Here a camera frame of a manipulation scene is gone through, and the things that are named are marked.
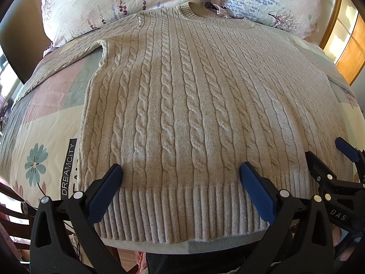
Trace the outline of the beige cable-knit sweater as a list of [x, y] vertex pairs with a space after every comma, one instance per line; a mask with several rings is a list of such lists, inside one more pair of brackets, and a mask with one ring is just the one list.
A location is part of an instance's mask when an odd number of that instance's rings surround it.
[[287, 33], [220, 18], [194, 3], [142, 12], [64, 45], [25, 96], [102, 47], [81, 118], [78, 186], [112, 164], [123, 184], [96, 230], [104, 239], [174, 244], [266, 228], [238, 176], [250, 162], [277, 187], [310, 198], [305, 154], [340, 179], [347, 131], [336, 67]]

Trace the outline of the dark wooden chair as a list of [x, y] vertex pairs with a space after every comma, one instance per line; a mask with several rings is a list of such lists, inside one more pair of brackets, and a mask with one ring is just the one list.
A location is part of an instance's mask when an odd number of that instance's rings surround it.
[[1, 237], [22, 264], [30, 263], [30, 239], [34, 218], [23, 212], [28, 204], [1, 181]]

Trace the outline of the right floral pink pillow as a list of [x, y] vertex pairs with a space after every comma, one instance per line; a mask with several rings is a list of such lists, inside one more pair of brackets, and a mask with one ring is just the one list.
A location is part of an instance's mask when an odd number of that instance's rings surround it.
[[321, 0], [210, 0], [217, 14], [247, 19], [292, 33], [300, 38], [318, 31]]

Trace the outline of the wooden headboard frame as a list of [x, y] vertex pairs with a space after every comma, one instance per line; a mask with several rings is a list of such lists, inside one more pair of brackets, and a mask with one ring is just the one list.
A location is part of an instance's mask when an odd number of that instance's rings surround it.
[[351, 85], [364, 68], [364, 19], [352, 0], [334, 0], [319, 46]]

